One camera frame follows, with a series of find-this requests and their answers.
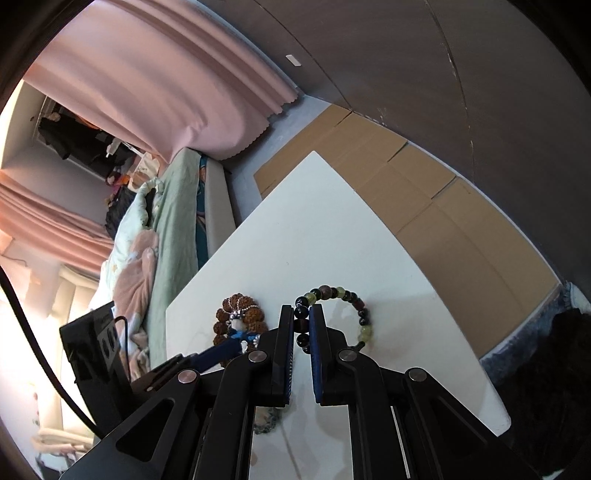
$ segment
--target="teal bedsheet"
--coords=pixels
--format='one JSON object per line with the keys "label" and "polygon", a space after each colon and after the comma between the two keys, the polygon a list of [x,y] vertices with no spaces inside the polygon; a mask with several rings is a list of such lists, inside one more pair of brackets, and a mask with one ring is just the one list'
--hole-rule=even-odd
{"label": "teal bedsheet", "polygon": [[166,308],[195,276],[197,191],[201,155],[185,148],[174,157],[162,180],[163,196],[154,212],[152,228],[160,236],[158,265],[150,306],[144,320],[150,364],[167,359]]}

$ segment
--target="bracelet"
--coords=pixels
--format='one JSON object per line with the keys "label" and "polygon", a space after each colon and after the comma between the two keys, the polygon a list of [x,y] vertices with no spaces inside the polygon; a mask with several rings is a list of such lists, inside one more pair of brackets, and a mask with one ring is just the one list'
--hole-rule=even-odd
{"label": "bracelet", "polygon": [[[264,318],[263,311],[251,297],[235,293],[224,299],[222,308],[216,312],[217,322],[213,325],[216,336],[213,344],[216,346],[229,338],[237,338],[241,340],[242,353],[252,352],[258,346],[260,335],[268,330]],[[233,320],[240,320],[244,329],[234,329]],[[222,360],[220,365],[226,368],[230,360]]]}
{"label": "bracelet", "polygon": [[308,320],[309,308],[319,300],[330,299],[341,299],[349,302],[357,310],[360,325],[359,335],[357,337],[359,343],[354,349],[357,351],[361,350],[372,338],[373,328],[369,320],[369,310],[365,306],[365,302],[355,292],[345,290],[343,287],[322,285],[318,288],[312,288],[308,293],[297,297],[295,300],[294,331],[299,333],[296,342],[304,353],[310,353],[310,337],[308,335],[308,331],[310,330],[310,321]]}

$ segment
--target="blue gripper pad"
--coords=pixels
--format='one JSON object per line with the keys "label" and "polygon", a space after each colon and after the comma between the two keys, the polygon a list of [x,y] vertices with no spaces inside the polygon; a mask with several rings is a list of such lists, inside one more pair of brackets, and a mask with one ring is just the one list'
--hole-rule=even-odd
{"label": "blue gripper pad", "polygon": [[324,382],[322,372],[326,368],[323,364],[323,355],[320,351],[320,339],[322,331],[326,334],[324,314],[320,305],[312,305],[310,308],[310,360],[312,362],[312,382],[316,403],[322,402]]}

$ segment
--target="white tabletop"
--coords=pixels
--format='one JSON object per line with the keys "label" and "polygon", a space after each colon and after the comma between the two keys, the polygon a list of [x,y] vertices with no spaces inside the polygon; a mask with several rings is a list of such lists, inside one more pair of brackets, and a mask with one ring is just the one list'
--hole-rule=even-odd
{"label": "white tabletop", "polygon": [[[382,367],[422,367],[495,434],[511,421],[468,342],[433,287],[394,235],[316,152],[252,212],[173,301],[168,356],[212,345],[222,300],[255,298],[270,328],[281,305],[322,284],[363,298],[374,326],[363,349]],[[322,302],[327,325],[357,342],[358,317],[345,302]],[[251,478],[352,478],[346,407],[314,402],[310,357],[294,350],[291,403],[280,427],[255,435]]]}

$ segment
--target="brown cardboard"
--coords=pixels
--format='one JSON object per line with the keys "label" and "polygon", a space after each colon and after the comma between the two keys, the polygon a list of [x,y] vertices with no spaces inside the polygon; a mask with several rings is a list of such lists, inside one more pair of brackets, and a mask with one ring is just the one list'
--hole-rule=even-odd
{"label": "brown cardboard", "polygon": [[394,235],[431,203],[390,163],[384,164],[357,193]]}
{"label": "brown cardboard", "polygon": [[525,312],[533,311],[556,286],[556,277],[542,257],[467,182],[456,179],[435,203],[488,259]]}
{"label": "brown cardboard", "polygon": [[555,289],[537,251],[478,191],[401,136],[340,107],[326,109],[255,174],[263,197],[313,150],[397,237],[477,355]]}
{"label": "brown cardboard", "polygon": [[390,163],[430,199],[456,177],[449,168],[413,145],[406,145]]}
{"label": "brown cardboard", "polygon": [[306,158],[317,141],[350,113],[345,108],[331,105],[264,164],[254,175],[263,198]]}
{"label": "brown cardboard", "polygon": [[474,353],[482,356],[527,313],[461,230],[435,205],[396,237],[431,282]]}

